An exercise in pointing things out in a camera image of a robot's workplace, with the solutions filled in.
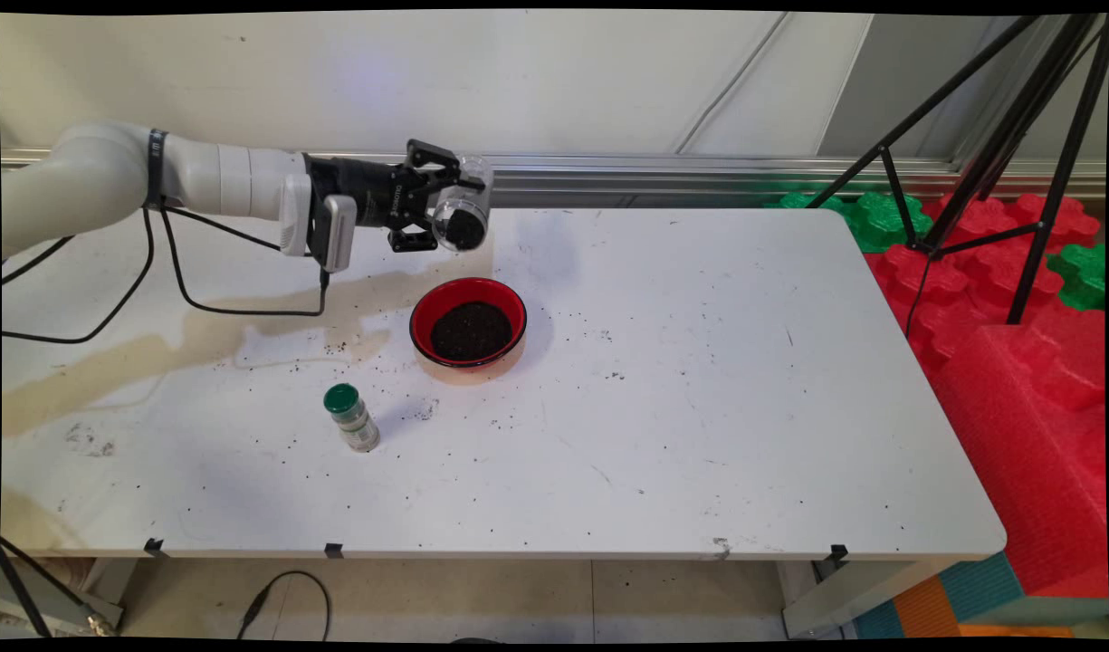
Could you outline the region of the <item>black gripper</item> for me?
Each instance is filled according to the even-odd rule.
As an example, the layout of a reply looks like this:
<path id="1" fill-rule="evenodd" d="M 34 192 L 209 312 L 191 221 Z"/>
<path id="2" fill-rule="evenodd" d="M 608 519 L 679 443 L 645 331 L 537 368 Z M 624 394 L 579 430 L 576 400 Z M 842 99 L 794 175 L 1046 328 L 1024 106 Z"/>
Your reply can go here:
<path id="1" fill-rule="evenodd" d="M 359 159 L 304 157 L 311 175 L 311 215 L 317 216 L 330 195 L 352 197 L 357 204 L 355 226 L 387 228 L 391 252 L 408 254 L 437 251 L 439 244 L 429 223 L 410 224 L 394 194 L 400 169 Z M 488 183 L 470 170 L 450 149 L 410 137 L 406 142 L 404 190 L 427 195 L 442 189 L 468 189 L 484 193 Z"/>

